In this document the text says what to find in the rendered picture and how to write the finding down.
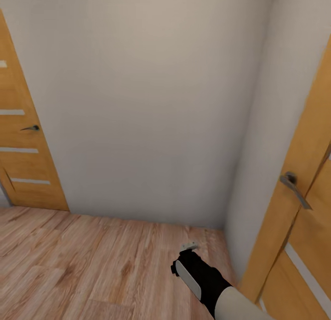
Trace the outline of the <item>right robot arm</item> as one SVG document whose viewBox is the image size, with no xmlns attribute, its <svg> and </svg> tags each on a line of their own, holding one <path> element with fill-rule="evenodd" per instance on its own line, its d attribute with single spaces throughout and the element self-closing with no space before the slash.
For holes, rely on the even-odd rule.
<svg viewBox="0 0 331 320">
<path fill-rule="evenodd" d="M 198 247 L 197 241 L 180 244 L 180 256 L 173 261 L 171 271 L 182 278 L 215 320 L 276 320 L 244 297 L 215 267 L 192 252 Z"/>
</svg>

